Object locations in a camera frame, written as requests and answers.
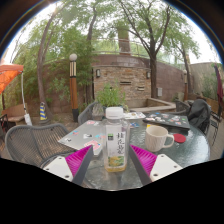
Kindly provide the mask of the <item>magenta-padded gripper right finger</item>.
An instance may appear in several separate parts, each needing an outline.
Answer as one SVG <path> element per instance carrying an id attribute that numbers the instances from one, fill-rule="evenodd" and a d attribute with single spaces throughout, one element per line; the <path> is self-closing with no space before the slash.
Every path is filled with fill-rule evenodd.
<path id="1" fill-rule="evenodd" d="M 180 165 L 165 154 L 155 155 L 134 145 L 130 146 L 129 155 L 143 185 L 147 185 L 182 169 Z"/>

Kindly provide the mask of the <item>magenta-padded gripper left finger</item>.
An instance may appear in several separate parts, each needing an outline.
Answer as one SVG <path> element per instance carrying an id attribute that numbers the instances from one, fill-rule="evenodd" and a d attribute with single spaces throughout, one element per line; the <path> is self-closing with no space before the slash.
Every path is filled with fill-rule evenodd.
<path id="1" fill-rule="evenodd" d="M 92 157 L 93 146 L 90 145 L 67 157 L 57 156 L 44 170 L 81 186 Z"/>

